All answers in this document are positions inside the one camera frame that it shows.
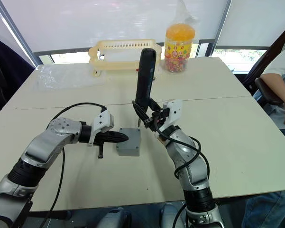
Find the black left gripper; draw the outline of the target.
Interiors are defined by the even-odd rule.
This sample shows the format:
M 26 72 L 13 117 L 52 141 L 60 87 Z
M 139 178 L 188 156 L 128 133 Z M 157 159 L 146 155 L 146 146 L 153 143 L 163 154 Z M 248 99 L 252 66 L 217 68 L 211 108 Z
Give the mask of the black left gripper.
M 129 138 L 126 134 L 116 132 L 116 131 L 108 131 L 106 133 L 97 133 L 93 142 L 94 146 L 98 146 L 98 159 L 103 158 L 103 145 L 105 142 L 108 143 L 122 143 L 127 141 Z

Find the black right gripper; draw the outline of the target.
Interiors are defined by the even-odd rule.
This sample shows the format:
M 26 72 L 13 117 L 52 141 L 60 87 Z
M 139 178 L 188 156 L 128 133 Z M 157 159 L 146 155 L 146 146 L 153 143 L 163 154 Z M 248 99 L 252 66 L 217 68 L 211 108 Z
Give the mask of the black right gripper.
M 152 98 L 144 101 L 142 103 L 142 106 L 133 100 L 132 105 L 135 113 L 138 116 L 138 124 L 141 124 L 141 122 L 143 122 L 144 127 L 146 129 L 150 129 L 153 132 L 156 132 L 159 127 L 165 123 L 167 117 L 169 116 L 169 108 L 162 109 L 159 104 Z M 148 107 L 153 111 L 150 117 L 147 115 Z

